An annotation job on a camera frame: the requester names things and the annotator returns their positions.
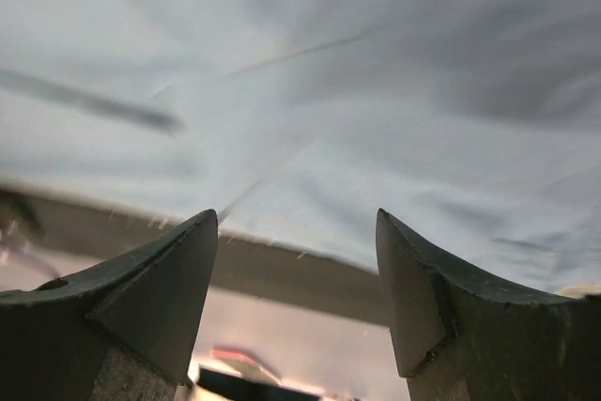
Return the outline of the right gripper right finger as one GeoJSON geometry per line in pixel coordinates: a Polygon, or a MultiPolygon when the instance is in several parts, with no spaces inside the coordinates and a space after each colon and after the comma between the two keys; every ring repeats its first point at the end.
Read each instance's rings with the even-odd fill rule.
{"type": "Polygon", "coordinates": [[[596,400],[600,298],[520,285],[380,210],[378,275],[414,400],[596,400]]]}

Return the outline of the blue t shirt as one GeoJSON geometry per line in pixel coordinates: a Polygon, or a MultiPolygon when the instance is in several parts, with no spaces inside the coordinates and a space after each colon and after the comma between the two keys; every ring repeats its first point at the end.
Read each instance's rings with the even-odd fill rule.
{"type": "Polygon", "coordinates": [[[376,265],[600,281],[600,0],[1,0],[1,174],[376,265]]]}

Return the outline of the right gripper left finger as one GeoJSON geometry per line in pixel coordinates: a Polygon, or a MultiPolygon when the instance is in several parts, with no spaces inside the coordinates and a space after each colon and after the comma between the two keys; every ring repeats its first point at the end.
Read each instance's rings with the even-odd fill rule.
{"type": "Polygon", "coordinates": [[[5,400],[170,400],[187,376],[216,212],[34,290],[1,296],[5,400]]]}

